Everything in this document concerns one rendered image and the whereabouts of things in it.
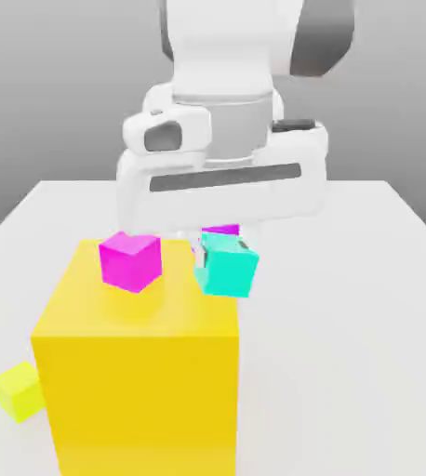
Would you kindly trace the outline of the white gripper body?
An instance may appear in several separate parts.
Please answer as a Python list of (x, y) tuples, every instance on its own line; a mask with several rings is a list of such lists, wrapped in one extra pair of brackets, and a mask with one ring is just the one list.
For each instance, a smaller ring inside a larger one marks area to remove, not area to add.
[(273, 132), (265, 149), (227, 168), (205, 167), (201, 152), (125, 151), (119, 228), (164, 234), (313, 214), (325, 199), (327, 152), (324, 126)]

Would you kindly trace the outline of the small cyan cube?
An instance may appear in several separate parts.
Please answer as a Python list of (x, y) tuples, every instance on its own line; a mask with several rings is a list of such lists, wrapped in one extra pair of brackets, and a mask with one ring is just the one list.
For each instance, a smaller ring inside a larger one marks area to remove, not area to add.
[(259, 255), (239, 235), (203, 232), (201, 258), (195, 256), (194, 277), (207, 295), (247, 298)]

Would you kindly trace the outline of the small magenta cube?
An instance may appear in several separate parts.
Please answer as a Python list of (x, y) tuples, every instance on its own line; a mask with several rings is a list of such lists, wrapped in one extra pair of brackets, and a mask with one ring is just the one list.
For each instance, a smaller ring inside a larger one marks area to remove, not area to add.
[(162, 275), (161, 240), (118, 232), (99, 244), (102, 281), (139, 293)]
[(240, 232), (240, 226), (238, 224), (227, 224), (212, 227), (204, 227), (201, 230), (202, 234), (226, 234), (226, 235), (238, 235)]

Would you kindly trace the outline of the small yellow-green cube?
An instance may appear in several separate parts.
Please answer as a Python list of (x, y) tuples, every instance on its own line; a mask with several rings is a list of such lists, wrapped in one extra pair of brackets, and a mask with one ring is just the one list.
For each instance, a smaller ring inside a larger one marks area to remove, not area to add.
[(30, 362), (0, 374), (0, 405), (16, 423), (26, 421), (45, 407), (40, 379)]

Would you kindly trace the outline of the large yellow box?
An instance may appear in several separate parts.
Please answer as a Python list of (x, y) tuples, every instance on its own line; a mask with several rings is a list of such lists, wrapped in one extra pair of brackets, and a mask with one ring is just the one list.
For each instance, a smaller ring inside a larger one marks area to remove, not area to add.
[(188, 243), (138, 294), (82, 241), (32, 334), (61, 476), (234, 476), (237, 302), (208, 296)]

